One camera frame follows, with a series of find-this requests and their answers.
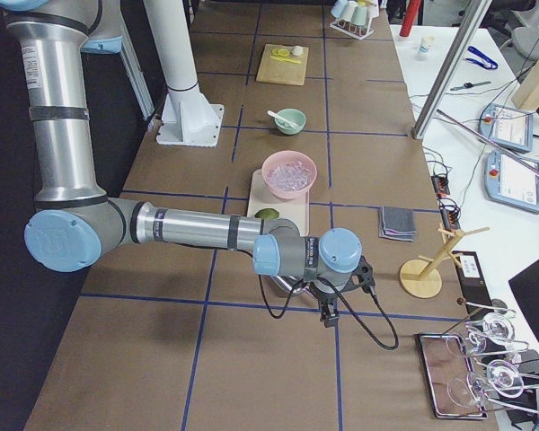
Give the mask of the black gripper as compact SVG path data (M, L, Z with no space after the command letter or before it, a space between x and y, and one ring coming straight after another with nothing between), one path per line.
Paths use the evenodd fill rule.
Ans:
M338 289L328 280L312 282L312 294L320 307L320 322L324 327L336 327L340 314L336 306Z

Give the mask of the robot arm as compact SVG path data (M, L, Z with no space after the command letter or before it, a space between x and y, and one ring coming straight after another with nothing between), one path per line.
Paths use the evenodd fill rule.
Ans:
M24 230L32 257L73 272L130 243L176 243L241 251L259 277L285 278L292 291L309 290L325 326L336 303L354 289L364 259L359 238L331 229L302 236L286 219L263 220L155 207L110 198L96 180L82 53L120 35L116 1L3 1L4 21L22 49L29 114L40 161L36 214Z

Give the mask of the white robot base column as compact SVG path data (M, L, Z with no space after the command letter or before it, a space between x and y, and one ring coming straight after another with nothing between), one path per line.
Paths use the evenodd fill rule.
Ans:
M145 0L144 5L167 87L157 143L216 146L225 108L209 103L199 88L182 2Z

